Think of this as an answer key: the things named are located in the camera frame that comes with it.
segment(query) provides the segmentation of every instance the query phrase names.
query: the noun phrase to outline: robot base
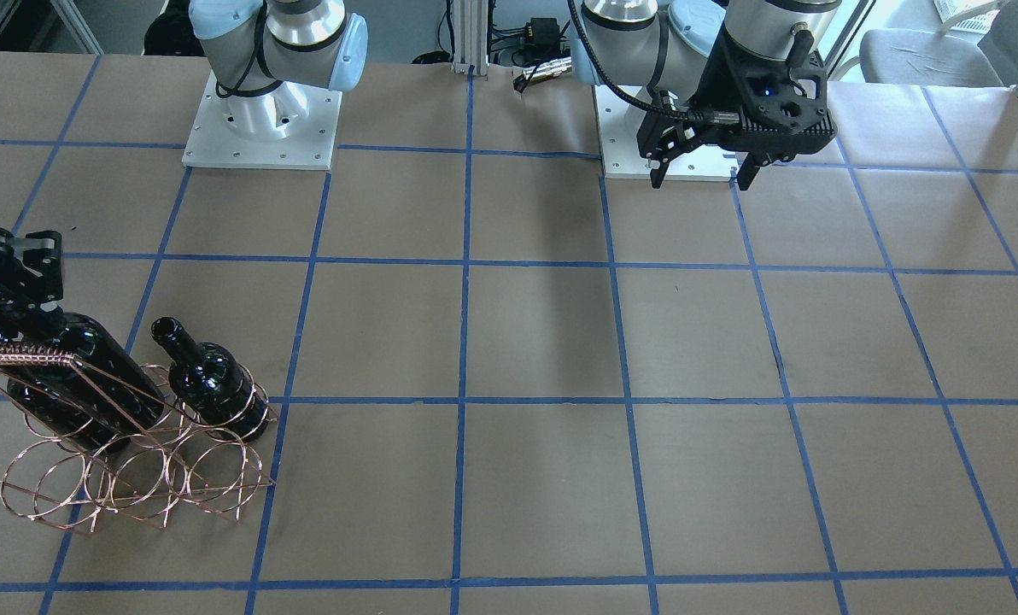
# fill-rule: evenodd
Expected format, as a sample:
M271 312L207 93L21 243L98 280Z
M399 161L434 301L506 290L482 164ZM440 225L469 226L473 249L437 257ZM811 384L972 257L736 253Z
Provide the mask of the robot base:
M182 153L183 166L330 171L342 94L310 86L286 86L297 88L306 97L302 117L294 116L284 137L251 141L228 125L231 110L227 100L217 98L216 77L210 73Z
M604 175L616 179L649 179L649 163L638 156L638 125L645 112L631 108L607 87L596 86L593 90ZM728 182L739 166L735 153L703 146L672 161L666 181Z

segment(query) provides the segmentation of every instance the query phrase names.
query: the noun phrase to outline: wine bottle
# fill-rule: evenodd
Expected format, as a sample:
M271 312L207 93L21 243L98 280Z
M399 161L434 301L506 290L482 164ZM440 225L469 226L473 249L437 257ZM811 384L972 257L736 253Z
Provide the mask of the wine bottle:
M170 316L153 323L151 331L173 360L168 374L172 392L197 412L199 423L231 430L244 443L266 432L266 395L231 352L217 343L194 342Z
M75 371L60 366L32 369L32 374L52 392L74 401L118 437L151 429L164 415L164 395L157 385L94 319L61 311L55 305L42 311L41 315L32 313L27 319L14 324L25 342L75 354L80 361L121 381L88 369L83 373L91 383Z
M0 342L5 341L0 332ZM56 436L71 440L80 450L87 452L95 452L97 448L114 440L114 432L99 422L93 421L91 416L74 405L59 400L38 381L27 368L0 367L0 371L8 377L7 386L5 386L8 397L12 397L16 404L27 410L36 420L41 421L42 425L45 425ZM111 447L107 447L107 451L115 452L116 448L122 448L122 445L111 445Z

